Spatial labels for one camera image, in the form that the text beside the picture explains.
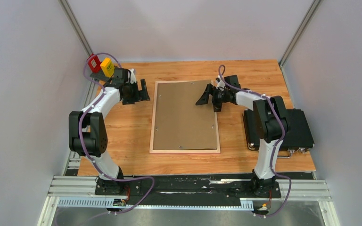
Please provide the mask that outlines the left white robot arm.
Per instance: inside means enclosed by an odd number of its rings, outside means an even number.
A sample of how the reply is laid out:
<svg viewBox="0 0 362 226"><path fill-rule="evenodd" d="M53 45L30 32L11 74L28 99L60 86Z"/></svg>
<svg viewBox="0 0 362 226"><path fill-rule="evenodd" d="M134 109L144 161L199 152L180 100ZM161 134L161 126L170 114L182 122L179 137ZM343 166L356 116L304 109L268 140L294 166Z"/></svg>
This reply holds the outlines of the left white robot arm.
<svg viewBox="0 0 362 226"><path fill-rule="evenodd" d="M98 96L82 110L69 114L69 148L88 159L99 173L97 195L121 194L127 183L107 151L104 119L117 103L131 105L149 100L146 81L137 82L135 69L115 67L114 74L104 79Z"/></svg>

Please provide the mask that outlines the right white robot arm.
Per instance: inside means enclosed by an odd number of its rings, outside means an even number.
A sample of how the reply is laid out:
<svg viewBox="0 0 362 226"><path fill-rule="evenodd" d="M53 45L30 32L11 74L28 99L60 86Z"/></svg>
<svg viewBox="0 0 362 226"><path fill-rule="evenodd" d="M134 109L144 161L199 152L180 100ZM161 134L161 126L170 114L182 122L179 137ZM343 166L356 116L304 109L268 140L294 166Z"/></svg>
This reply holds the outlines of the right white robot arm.
<svg viewBox="0 0 362 226"><path fill-rule="evenodd" d="M220 112L224 103L246 107L255 117L255 129L259 136L259 155L253 169L253 177L247 190L256 197L267 197L276 186L275 163L280 145L289 129L288 113L281 96L268 97L264 94L243 89L238 77L218 76L217 85L207 84L196 105L213 105Z"/></svg>

